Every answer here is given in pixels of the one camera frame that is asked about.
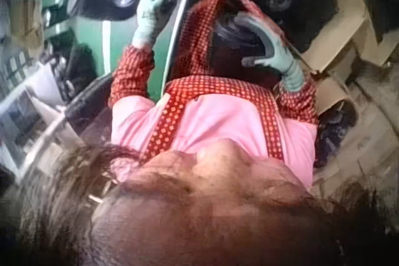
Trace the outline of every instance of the pink shirt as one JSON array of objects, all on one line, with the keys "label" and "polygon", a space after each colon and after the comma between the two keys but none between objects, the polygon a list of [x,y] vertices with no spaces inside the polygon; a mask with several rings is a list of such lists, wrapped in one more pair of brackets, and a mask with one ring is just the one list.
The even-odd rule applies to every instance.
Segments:
[{"label": "pink shirt", "polygon": [[[169,94],[155,105],[141,96],[129,96],[113,106],[112,143],[144,152]],[[285,163],[309,188],[313,179],[317,126],[277,114]],[[229,138],[252,156],[268,157],[259,112],[250,101],[230,95],[203,95],[190,101],[171,148],[197,153],[216,140]],[[118,172],[123,181],[126,172]]]}]

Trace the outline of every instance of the red polka dot sleeve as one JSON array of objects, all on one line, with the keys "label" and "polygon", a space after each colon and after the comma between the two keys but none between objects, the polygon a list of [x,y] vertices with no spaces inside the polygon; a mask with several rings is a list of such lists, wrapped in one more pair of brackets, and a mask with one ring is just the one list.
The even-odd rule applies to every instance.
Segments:
[{"label": "red polka dot sleeve", "polygon": [[112,108],[118,100],[128,96],[148,98],[147,81],[154,67],[153,51],[128,46],[113,73],[109,107]]},{"label": "red polka dot sleeve", "polygon": [[278,89],[279,96],[276,102],[283,118],[318,124],[315,107],[316,85],[311,78],[307,78],[304,87],[299,92],[288,92],[282,82],[278,85]]}]

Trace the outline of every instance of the work glove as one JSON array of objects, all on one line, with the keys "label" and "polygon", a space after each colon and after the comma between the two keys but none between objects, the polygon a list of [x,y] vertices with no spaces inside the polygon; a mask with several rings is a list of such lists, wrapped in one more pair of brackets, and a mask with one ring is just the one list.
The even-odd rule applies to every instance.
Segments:
[{"label": "work glove", "polygon": [[272,67],[282,74],[284,88],[289,92],[298,92],[305,84],[305,77],[298,61],[292,56],[282,37],[270,24],[247,12],[239,12],[234,18],[237,25],[255,33],[265,46],[265,57],[245,57],[244,67]]},{"label": "work glove", "polygon": [[156,38],[168,23],[177,0],[140,0],[137,7],[138,28],[132,45],[143,48],[155,45]]}]

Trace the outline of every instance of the light blue glove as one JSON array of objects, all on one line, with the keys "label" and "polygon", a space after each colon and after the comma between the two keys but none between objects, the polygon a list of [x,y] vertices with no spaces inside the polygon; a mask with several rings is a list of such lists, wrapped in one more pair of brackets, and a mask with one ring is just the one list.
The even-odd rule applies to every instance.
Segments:
[{"label": "light blue glove", "polygon": [[137,7],[138,28],[133,36],[132,45],[143,48],[153,47],[156,38],[168,23],[176,0],[140,0]]},{"label": "light blue glove", "polygon": [[282,44],[281,37],[278,36],[271,27],[263,20],[254,17],[246,12],[240,12],[234,18],[237,25],[245,27],[254,32],[266,45],[272,46],[274,51],[266,54],[267,57],[246,57],[243,59],[245,67],[261,65],[272,67],[282,74],[284,88],[290,92],[298,92],[305,84],[305,77],[298,61],[292,56],[288,47]]}]

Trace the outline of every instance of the dark hair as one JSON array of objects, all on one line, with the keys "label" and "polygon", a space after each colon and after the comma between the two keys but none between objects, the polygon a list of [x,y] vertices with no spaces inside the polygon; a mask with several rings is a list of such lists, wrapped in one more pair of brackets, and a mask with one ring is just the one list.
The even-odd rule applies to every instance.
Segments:
[{"label": "dark hair", "polygon": [[[88,146],[66,151],[54,164],[52,178],[32,169],[15,193],[13,204],[1,203],[0,208],[7,206],[7,211],[10,207],[20,206],[21,218],[14,221],[17,229],[7,230],[2,236],[4,241],[0,239],[0,262],[4,261],[0,264],[123,266],[120,252],[110,248],[107,242],[118,224],[102,222],[94,228],[92,218],[96,205],[89,199],[90,194],[101,193],[96,190],[97,185],[115,180],[110,165],[116,159],[138,161],[139,155],[119,146]],[[144,240],[138,240],[134,246],[136,252],[129,253],[127,258],[132,265],[374,265],[383,264],[389,256],[394,258],[393,255],[397,254],[395,249],[399,248],[398,233],[385,216],[387,209],[375,191],[369,191],[359,183],[341,189],[338,201],[308,197],[290,203],[264,203],[261,209],[267,210],[265,214],[272,217],[260,218],[260,224],[252,230],[263,229],[270,234],[259,239],[253,237],[257,236],[255,232],[248,240],[245,234],[240,233],[240,227],[250,223],[245,219],[242,223],[226,226],[223,220],[213,222],[205,217],[186,226],[185,202],[177,201],[176,204],[173,200],[174,188],[185,190],[186,186],[177,186],[179,183],[173,178],[163,176],[155,177],[153,185],[170,187],[162,201],[170,200],[177,213],[172,215],[170,212],[169,215],[170,206],[163,210],[161,207],[163,217],[169,217],[171,226],[175,222],[177,229],[191,226],[190,234],[201,242],[210,242],[208,253],[211,260],[206,259],[202,251],[202,256],[195,257],[196,262],[193,262],[191,257],[198,253],[188,250],[184,255],[179,252],[178,259],[163,263],[156,260],[156,252],[147,250],[148,244]],[[133,197],[159,198],[159,194],[150,194],[142,186],[122,184],[104,201],[109,207],[117,206],[118,199],[126,196],[126,189],[133,191]],[[3,223],[12,227],[11,216],[3,212]],[[96,238],[99,234],[103,235],[102,240]],[[180,245],[170,246],[172,254]]]}]

